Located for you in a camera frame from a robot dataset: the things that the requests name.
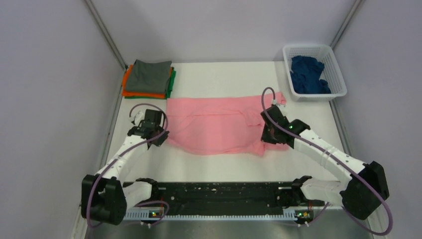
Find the pink t shirt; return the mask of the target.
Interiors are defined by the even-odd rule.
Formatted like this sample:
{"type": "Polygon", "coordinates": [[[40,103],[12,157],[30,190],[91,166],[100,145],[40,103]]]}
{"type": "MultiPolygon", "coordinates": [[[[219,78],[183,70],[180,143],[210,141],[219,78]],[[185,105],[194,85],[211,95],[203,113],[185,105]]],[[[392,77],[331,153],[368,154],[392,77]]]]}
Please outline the pink t shirt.
{"type": "Polygon", "coordinates": [[[167,142],[197,155],[286,151],[285,144],[261,140],[262,105],[270,106],[271,94],[238,98],[175,98],[166,105],[167,142]]]}

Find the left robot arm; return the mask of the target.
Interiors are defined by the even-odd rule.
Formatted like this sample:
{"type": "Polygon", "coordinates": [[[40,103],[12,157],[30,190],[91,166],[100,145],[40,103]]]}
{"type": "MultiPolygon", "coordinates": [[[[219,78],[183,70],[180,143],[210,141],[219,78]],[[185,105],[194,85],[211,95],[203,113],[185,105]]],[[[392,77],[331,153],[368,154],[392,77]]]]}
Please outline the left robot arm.
{"type": "Polygon", "coordinates": [[[82,180],[81,216],[88,223],[119,225],[128,209],[141,202],[153,206],[159,201],[155,180],[127,182],[126,178],[142,154],[168,138],[166,115],[162,110],[147,109],[131,119],[133,126],[115,155],[96,174],[82,180]]]}

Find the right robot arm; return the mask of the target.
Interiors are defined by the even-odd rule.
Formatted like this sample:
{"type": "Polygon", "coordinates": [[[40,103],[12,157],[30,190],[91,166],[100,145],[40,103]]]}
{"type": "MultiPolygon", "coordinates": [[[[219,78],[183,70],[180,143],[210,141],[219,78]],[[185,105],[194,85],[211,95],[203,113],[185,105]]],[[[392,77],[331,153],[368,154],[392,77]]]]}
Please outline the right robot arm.
{"type": "Polygon", "coordinates": [[[280,105],[272,105],[261,112],[265,126],[261,139],[271,144],[285,144],[303,153],[336,180],[324,181],[311,176],[296,180],[292,199],[298,205],[320,200],[342,206],[353,217],[365,220],[382,200],[390,196],[385,171],[373,161],[365,163],[342,152],[319,137],[311,127],[299,119],[289,121],[280,105]]]}

